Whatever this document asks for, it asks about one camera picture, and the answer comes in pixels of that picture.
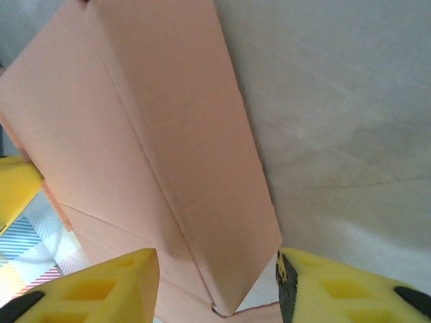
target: yellow foam block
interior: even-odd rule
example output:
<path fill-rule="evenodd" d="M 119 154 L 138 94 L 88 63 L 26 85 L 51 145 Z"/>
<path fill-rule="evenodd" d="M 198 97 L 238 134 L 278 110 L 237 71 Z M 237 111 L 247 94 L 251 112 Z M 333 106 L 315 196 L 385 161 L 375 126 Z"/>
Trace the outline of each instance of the yellow foam block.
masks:
<path fill-rule="evenodd" d="M 292 323 L 430 323 L 394 292 L 409 287 L 399 281 L 291 248 L 280 250 L 277 273 L 281 310 Z"/>
<path fill-rule="evenodd" d="M 34 165 L 17 156 L 0 158 L 0 234 L 15 221 L 39 192 L 43 177 Z"/>
<path fill-rule="evenodd" d="M 155 249 L 143 249 L 31 289 L 45 296 L 17 323 L 150 323 L 159 284 Z"/>

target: cardboard box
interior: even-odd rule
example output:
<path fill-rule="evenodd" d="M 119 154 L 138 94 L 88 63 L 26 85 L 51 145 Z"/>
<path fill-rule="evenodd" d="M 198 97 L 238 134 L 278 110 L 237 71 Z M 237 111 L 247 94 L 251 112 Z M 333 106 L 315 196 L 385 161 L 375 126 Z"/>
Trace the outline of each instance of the cardboard box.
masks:
<path fill-rule="evenodd" d="M 232 314 L 281 243 L 210 0 L 67 0 L 0 109 L 92 263 L 157 248 L 160 311 Z"/>

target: red striped cloth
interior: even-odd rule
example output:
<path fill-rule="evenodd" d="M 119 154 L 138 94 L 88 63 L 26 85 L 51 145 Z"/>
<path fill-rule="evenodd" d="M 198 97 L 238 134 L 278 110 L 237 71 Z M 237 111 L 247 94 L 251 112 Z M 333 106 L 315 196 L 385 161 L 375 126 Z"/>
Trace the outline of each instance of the red striped cloth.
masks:
<path fill-rule="evenodd" d="M 57 267 L 53 267 L 45 272 L 42 276 L 39 278 L 34 279 L 29 285 L 25 286 L 23 289 L 21 289 L 14 297 L 19 297 L 23 295 L 25 292 L 30 290 L 31 288 L 35 286 L 39 286 L 41 284 L 48 283 L 49 281 L 52 281 L 54 279 L 60 278 L 62 275 L 57 269 Z"/>

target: white wall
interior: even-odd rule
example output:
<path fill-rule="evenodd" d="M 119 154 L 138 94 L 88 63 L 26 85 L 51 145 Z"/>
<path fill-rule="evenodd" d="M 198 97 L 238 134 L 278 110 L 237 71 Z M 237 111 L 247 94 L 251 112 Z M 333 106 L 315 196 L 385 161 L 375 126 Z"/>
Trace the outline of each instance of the white wall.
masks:
<path fill-rule="evenodd" d="M 215 4 L 284 244 L 431 292 L 431 2 Z"/>

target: yellow plastic part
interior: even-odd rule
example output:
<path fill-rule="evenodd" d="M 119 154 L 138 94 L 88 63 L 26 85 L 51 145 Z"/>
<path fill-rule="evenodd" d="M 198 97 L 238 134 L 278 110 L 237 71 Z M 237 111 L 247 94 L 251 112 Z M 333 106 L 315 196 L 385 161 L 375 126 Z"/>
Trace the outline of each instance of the yellow plastic part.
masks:
<path fill-rule="evenodd" d="M 430 323 L 393 291 L 405 283 L 291 248 L 280 253 L 298 274 L 292 323 Z"/>
<path fill-rule="evenodd" d="M 21 157 L 0 158 L 0 235 L 39 192 L 43 177 Z"/>
<path fill-rule="evenodd" d="M 16 323 L 150 323 L 158 284 L 156 250 L 138 250 L 31 289 L 46 295 Z"/>

